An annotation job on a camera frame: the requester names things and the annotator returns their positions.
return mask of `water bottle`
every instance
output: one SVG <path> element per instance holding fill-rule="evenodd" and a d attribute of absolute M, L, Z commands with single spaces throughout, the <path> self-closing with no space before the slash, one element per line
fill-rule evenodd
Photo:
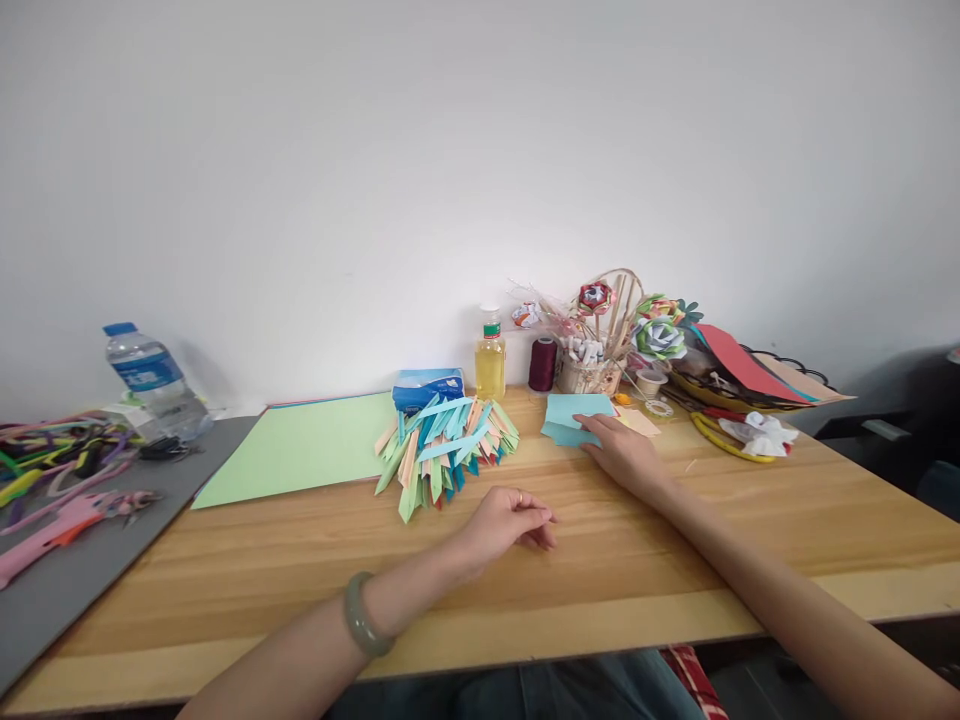
<path fill-rule="evenodd" d="M 166 435 L 186 442 L 213 427 L 207 408 L 187 386 L 176 360 L 162 343 L 142 335 L 133 323 L 107 325 L 103 331 L 110 338 L 107 362 L 157 418 Z"/>

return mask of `wooden table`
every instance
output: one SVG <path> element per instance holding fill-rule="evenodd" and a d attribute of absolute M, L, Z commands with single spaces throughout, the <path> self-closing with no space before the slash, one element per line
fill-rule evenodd
<path fill-rule="evenodd" d="M 699 642 L 761 628 L 661 518 L 579 450 L 539 434 L 545 401 L 512 388 L 520 449 L 442 512 L 397 515 L 369 482 L 184 513 L 8 694 L 5 713 L 180 700 L 359 569 L 452 533 L 494 484 L 563 520 L 551 554 L 514 548 L 445 598 L 366 677 Z M 656 445 L 680 482 L 869 620 L 960 608 L 960 525 L 803 436 L 760 465 L 680 414 Z"/>

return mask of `bottle label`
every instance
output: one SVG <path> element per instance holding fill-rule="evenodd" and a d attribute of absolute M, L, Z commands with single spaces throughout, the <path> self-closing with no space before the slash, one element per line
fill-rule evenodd
<path fill-rule="evenodd" d="M 134 392 L 156 390 L 158 387 L 169 385 L 183 377 L 177 361 L 168 352 L 151 355 L 148 358 L 116 363 L 113 369 L 117 371 L 127 387 Z"/>

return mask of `green bracelet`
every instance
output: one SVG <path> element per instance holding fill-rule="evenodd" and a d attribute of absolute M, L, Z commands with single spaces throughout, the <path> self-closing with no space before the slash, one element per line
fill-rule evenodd
<path fill-rule="evenodd" d="M 350 628 L 354 642 L 366 655 L 383 657 L 393 649 L 394 640 L 377 634 L 360 599 L 363 584 L 372 577 L 373 575 L 368 572 L 358 572 L 350 578 L 344 594 L 343 609 L 347 617 L 347 627 Z"/>

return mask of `gray cutting mat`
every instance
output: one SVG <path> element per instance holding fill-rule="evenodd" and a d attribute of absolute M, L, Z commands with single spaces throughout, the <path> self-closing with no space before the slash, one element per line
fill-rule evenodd
<path fill-rule="evenodd" d="M 0 696 L 150 547 L 256 422 L 255 417 L 221 420 L 196 443 L 202 453 L 180 462 L 137 461 L 90 490 L 156 490 L 163 500 L 126 529 L 122 518 L 114 518 L 85 530 L 73 544 L 51 551 L 0 591 Z M 0 553 L 52 517 L 0 537 Z"/>

